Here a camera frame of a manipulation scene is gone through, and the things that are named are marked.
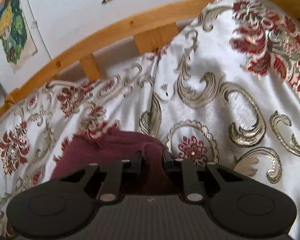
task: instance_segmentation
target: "white bedspread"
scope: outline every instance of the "white bedspread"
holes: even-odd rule
[[[300,26],[259,1],[216,0],[109,80],[54,81],[12,107],[0,120],[0,235],[12,235],[8,202],[50,179],[74,134],[116,126],[286,193],[300,240]]]

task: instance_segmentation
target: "wooden bed frame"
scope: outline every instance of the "wooden bed frame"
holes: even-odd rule
[[[93,33],[51,60],[21,88],[11,92],[0,108],[0,117],[16,102],[24,99],[61,70],[79,61],[89,80],[101,78],[93,53],[116,41],[133,36],[140,54],[156,51],[175,37],[176,22],[197,17],[214,0],[185,0],[166,4],[127,17]],[[300,0],[270,0],[291,16],[300,19]]]

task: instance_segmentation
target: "metal screw head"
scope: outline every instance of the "metal screw head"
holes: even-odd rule
[[[203,196],[197,193],[192,193],[187,196],[187,199],[192,202],[197,202],[197,201],[201,201],[203,199]]]
[[[114,201],[116,197],[113,194],[103,194],[100,196],[100,199],[104,202],[111,202]]]

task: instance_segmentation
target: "yellow hair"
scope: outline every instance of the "yellow hair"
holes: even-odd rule
[[[9,5],[0,19],[0,37],[3,36],[4,30],[12,24],[12,7]]]

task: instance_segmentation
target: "wrinkled fabric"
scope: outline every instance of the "wrinkled fabric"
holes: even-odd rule
[[[115,161],[138,159],[141,164],[141,181],[135,187],[124,185],[122,193],[130,194],[171,194],[177,193],[162,167],[163,145],[155,138],[136,132],[123,132],[111,128],[95,141],[75,136],[59,160],[52,179],[65,176],[75,170],[98,163],[109,166]]]
[[[300,240],[300,24],[267,0],[216,0],[156,54],[83,84],[52,82],[0,120],[0,234],[15,195],[50,179],[73,136],[157,138],[290,196]]]

